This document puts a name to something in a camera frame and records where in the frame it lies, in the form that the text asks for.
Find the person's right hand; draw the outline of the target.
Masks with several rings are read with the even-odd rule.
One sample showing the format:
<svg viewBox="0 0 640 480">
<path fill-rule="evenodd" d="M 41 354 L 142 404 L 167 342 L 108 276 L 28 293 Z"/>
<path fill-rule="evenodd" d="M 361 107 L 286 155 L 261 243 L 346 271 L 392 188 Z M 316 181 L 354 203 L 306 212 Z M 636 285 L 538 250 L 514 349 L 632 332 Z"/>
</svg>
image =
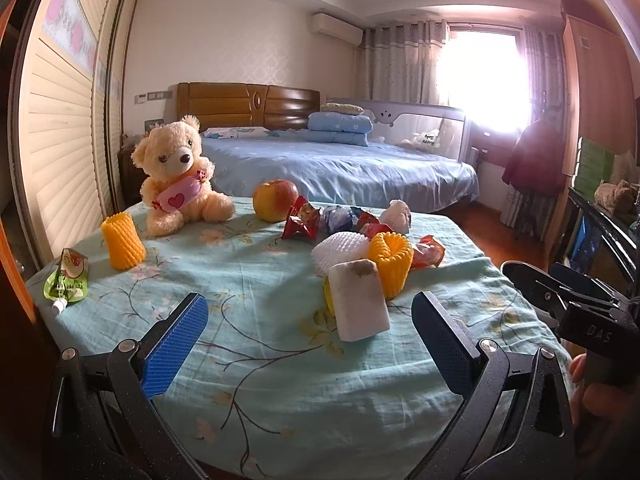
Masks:
<svg viewBox="0 0 640 480">
<path fill-rule="evenodd" d="M 639 378 L 633 386 L 614 387 L 600 382 L 587 384 L 587 355 L 578 354 L 568 372 L 575 386 L 570 397 L 570 416 L 575 430 L 576 451 L 587 458 L 608 440 L 608 434 L 624 419 L 639 393 Z"/>
</svg>

